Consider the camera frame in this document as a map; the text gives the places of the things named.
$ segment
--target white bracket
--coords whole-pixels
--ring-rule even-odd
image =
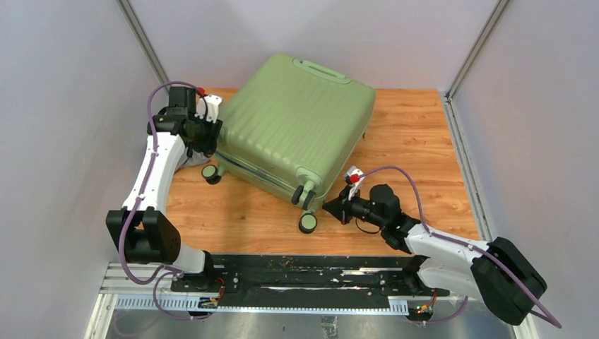
[[[204,119],[204,112],[206,111],[204,99],[206,99],[206,104],[208,104],[208,116],[206,117],[206,121],[215,124],[216,120],[218,119],[218,106],[223,103],[223,99],[214,94],[207,95],[203,99],[200,98],[198,104],[196,105],[197,112],[195,115],[200,119]]]
[[[357,174],[357,175],[362,175],[364,173],[362,173],[362,171],[357,168],[356,166],[352,166],[350,167],[350,169],[348,169],[348,171],[345,173],[346,177],[351,177],[352,175]],[[354,195],[356,194],[356,192],[360,189],[360,186],[362,185],[362,182],[364,181],[364,177],[360,178],[360,180],[358,180],[357,182],[353,183],[351,186],[352,188],[350,189],[350,196],[348,196],[348,200],[351,201],[352,198],[354,197]]]

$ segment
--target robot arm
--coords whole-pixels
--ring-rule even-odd
[[[414,254],[405,279],[415,290],[441,288],[481,300],[501,320],[519,325],[534,302],[495,263],[475,249],[499,259],[538,299],[547,284],[524,255],[504,238],[484,242],[436,230],[401,211],[399,198],[386,184],[370,190],[370,199],[360,198],[357,189],[364,177],[352,167],[348,185],[323,209],[343,224],[359,218],[381,228],[381,236],[393,249]]]
[[[158,150],[154,150],[154,136],[148,126],[148,146],[139,175],[121,210],[111,210],[106,225],[115,246],[130,213],[134,213],[125,237],[125,257],[129,263],[162,263],[187,273],[211,270],[209,254],[181,242],[177,229],[166,218],[168,191],[175,171],[185,160],[203,153],[211,156],[222,126],[218,107],[223,101],[216,95],[207,95],[197,104],[192,88],[172,87],[169,105],[153,117]],[[140,188],[145,182],[143,194]],[[136,199],[140,198],[136,210]]]

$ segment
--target suitcase wheel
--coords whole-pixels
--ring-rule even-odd
[[[302,192],[304,191],[304,185],[299,185],[295,192],[293,192],[293,196],[291,197],[291,203],[297,205],[300,203],[300,196],[302,196]]]
[[[216,185],[220,181],[221,176],[218,175],[218,168],[215,165],[207,165],[202,169],[202,177],[210,185]]]
[[[309,234],[314,232],[318,225],[318,219],[312,213],[306,213],[299,219],[299,230],[302,233]]]
[[[304,200],[304,205],[302,206],[302,208],[304,210],[308,210],[308,208],[310,208],[310,203],[312,203],[312,199],[314,199],[315,196],[316,196],[315,191],[308,192],[308,196]]]

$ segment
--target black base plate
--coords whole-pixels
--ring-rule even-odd
[[[225,281],[225,293],[236,293],[239,290],[239,270],[231,268],[215,268],[215,280],[222,278]],[[173,281],[171,291],[173,292],[218,292],[219,282],[213,282],[208,288],[203,288],[206,279],[193,274],[186,274],[182,278]]]
[[[388,281],[401,280],[401,270],[385,268],[402,268],[410,262],[409,256],[214,254],[212,258],[216,275],[225,280],[227,288],[220,306],[383,309],[389,307],[387,295],[432,296],[430,289],[414,293],[400,282],[389,284],[385,290],[391,292],[383,293],[380,274]],[[348,272],[361,268],[378,268],[381,272]],[[194,285],[193,276],[185,276],[172,283],[172,290],[203,292]],[[205,292],[217,292],[219,287],[213,284]],[[449,295],[447,291],[437,294]]]

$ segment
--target suitcase handle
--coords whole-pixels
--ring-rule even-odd
[[[333,71],[325,66],[320,66],[312,61],[293,59],[293,64],[316,76],[320,76],[321,78],[325,78],[330,81],[335,81],[336,83],[350,83],[352,81],[352,79],[346,77],[345,74]]]

